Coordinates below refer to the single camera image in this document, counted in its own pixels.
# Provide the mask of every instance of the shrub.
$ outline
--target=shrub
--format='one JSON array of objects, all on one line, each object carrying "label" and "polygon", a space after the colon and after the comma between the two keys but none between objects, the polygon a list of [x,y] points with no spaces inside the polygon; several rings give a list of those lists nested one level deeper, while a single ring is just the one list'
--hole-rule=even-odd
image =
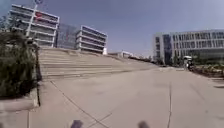
[{"label": "shrub", "polygon": [[0,98],[15,98],[33,87],[35,59],[18,33],[0,33]]}]

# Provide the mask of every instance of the flagpole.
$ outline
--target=flagpole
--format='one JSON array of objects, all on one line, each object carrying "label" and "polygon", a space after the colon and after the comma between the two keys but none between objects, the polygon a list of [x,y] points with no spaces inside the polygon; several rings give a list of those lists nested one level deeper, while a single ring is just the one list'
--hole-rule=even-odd
[{"label": "flagpole", "polygon": [[34,10],[33,10],[33,14],[32,14],[32,17],[31,17],[31,19],[30,19],[29,26],[28,26],[28,28],[27,28],[27,32],[26,32],[26,36],[27,36],[27,37],[30,36],[31,25],[32,25],[33,20],[34,20],[34,17],[35,17],[35,15],[36,15],[37,7],[38,7],[38,4],[35,4]]}]

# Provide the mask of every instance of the tree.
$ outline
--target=tree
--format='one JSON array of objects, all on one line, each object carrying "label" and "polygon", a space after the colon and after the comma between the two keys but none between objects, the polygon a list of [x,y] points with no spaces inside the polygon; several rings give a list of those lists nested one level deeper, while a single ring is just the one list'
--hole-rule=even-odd
[{"label": "tree", "polygon": [[157,64],[164,65],[162,57],[157,58]]},{"label": "tree", "polygon": [[33,87],[35,59],[25,36],[0,32],[0,98],[23,96]]},{"label": "tree", "polygon": [[22,24],[22,20],[18,19],[17,17],[11,17],[10,22],[8,22],[7,17],[3,16],[0,18],[0,31],[1,32],[16,32],[17,30],[14,29],[14,27],[19,28],[19,26]]}]

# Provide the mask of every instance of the white building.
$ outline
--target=white building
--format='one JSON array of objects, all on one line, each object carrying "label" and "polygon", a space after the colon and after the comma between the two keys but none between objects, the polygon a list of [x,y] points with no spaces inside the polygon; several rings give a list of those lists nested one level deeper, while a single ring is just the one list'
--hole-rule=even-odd
[{"label": "white building", "polygon": [[112,55],[112,56],[116,56],[116,57],[121,57],[121,58],[134,57],[134,54],[133,53],[126,52],[126,51],[111,52],[111,53],[108,53],[108,55]]},{"label": "white building", "polygon": [[75,48],[77,50],[103,54],[106,47],[106,34],[87,26],[81,26],[76,37]]},{"label": "white building", "polygon": [[[34,20],[31,23],[31,17],[34,15]],[[29,36],[35,38],[39,45],[52,46],[55,42],[56,31],[58,29],[59,17],[34,9],[23,7],[21,5],[12,5],[10,10],[9,22],[22,20],[18,30],[29,33]]]},{"label": "white building", "polygon": [[158,33],[153,37],[153,59],[169,64],[174,56],[224,57],[224,30]]}]

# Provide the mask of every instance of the curb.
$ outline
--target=curb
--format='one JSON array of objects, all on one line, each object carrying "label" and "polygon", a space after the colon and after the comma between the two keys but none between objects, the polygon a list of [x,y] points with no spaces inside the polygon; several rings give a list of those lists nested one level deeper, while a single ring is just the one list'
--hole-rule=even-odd
[{"label": "curb", "polygon": [[0,113],[30,110],[36,107],[39,107],[37,88],[34,88],[28,97],[0,101]]}]

